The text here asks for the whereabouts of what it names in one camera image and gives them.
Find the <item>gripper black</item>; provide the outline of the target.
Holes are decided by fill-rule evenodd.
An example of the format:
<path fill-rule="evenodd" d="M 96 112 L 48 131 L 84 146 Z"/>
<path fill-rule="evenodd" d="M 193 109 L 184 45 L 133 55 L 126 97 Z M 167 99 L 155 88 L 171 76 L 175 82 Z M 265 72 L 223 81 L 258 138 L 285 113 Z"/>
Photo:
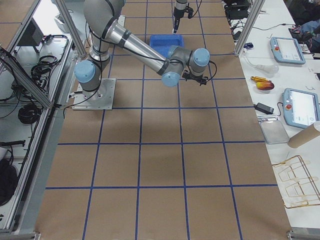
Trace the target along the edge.
<path fill-rule="evenodd" d="M 208 82 L 208 77 L 207 76 L 203 76 L 203 75 L 194 75 L 191 71 L 188 70 L 184 70 L 182 77 L 187 81 L 187 80 L 194 80 L 197 83 L 199 83 L 199 85 L 206 85 Z"/>
<path fill-rule="evenodd" d="M 184 17 L 185 12 L 186 12 L 186 8 L 183 8 L 183 9 L 178 9 L 176 7 L 174 8 L 174 11 L 173 11 L 174 28 L 172 29 L 172 34 L 176 34 L 178 32 L 180 19 Z"/>

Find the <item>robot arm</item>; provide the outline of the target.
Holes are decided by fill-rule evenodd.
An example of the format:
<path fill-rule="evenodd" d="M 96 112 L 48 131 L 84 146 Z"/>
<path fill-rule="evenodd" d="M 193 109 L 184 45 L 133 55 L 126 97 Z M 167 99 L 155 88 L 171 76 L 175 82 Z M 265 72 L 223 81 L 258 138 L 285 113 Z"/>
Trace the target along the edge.
<path fill-rule="evenodd" d="M 110 99 L 107 94 L 107 81 L 102 78 L 109 64 L 110 45 L 129 52 L 142 63 L 161 76 L 167 87 L 175 87 L 181 78 L 195 80 L 201 85 L 209 81 L 204 72 L 210 62 L 206 48 L 189 50 L 181 46 L 171 46 L 168 56 L 164 57 L 145 42 L 122 26 L 118 19 L 124 0 L 86 0 L 83 13 L 91 35 L 88 57 L 76 64 L 74 74 L 82 88 L 84 102 L 101 108 Z"/>
<path fill-rule="evenodd" d="M 173 9 L 173 17 L 174 17 L 174 23 L 173 23 L 173 29 L 172 29 L 173 34 L 177 33 L 180 25 L 180 20 L 181 18 L 184 17 L 186 8 L 187 8 L 187 0 L 175 1 L 175 5 Z"/>

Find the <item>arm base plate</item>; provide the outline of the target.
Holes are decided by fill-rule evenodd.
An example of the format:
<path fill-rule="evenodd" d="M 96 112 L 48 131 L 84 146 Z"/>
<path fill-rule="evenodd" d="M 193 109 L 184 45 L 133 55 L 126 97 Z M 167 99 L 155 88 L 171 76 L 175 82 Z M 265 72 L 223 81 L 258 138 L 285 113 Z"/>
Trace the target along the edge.
<path fill-rule="evenodd" d="M 92 93 L 83 91 L 80 84 L 77 86 L 77 91 L 72 109 L 75 111 L 94 111 L 94 110 L 112 110 L 114 102 L 114 94 L 117 80 L 115 78 L 102 78 L 99 90 L 88 99 Z"/>

